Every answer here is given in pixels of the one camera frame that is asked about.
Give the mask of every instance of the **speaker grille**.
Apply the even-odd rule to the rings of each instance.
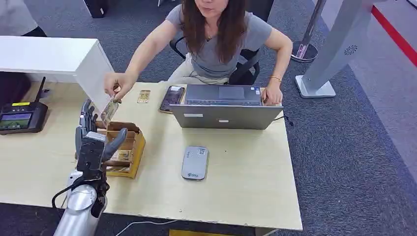
[[[357,51],[357,46],[356,45],[351,45],[347,49],[345,49],[345,55],[347,55],[347,56],[352,55],[356,51]]]

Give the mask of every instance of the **long brown hair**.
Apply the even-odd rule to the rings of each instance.
[[[246,32],[245,0],[229,0],[218,22],[216,52],[222,63],[229,62],[242,44]],[[206,19],[195,0],[182,0],[184,20],[181,28],[189,51],[196,55],[206,41]]]

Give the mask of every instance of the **robotic arm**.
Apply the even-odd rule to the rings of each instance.
[[[127,136],[122,129],[118,136],[107,142],[106,136],[97,133],[97,114],[88,99],[82,107],[80,126],[75,132],[77,168],[69,179],[68,187],[52,198],[52,206],[60,194],[67,192],[67,208],[58,224],[54,236],[93,236],[101,213],[106,209],[106,193],[109,190],[106,165]]]

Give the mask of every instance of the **laptop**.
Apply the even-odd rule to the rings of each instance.
[[[282,106],[170,105],[182,128],[266,129]]]
[[[262,106],[261,88],[233,85],[187,85],[185,104]]]

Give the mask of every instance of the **pole base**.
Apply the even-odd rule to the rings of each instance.
[[[314,61],[314,59],[319,54],[319,51],[313,44],[308,44],[307,50],[305,51],[304,56],[298,57],[297,53],[300,48],[301,42],[296,41],[293,43],[293,53],[291,54],[291,59],[299,61],[299,62],[311,62]]]
[[[321,88],[315,92],[308,92],[302,81],[302,75],[296,76],[296,82],[298,90],[300,91],[301,97],[303,98],[318,98],[318,97],[334,97],[336,93],[334,92],[333,87],[330,84],[330,81],[327,81]]]

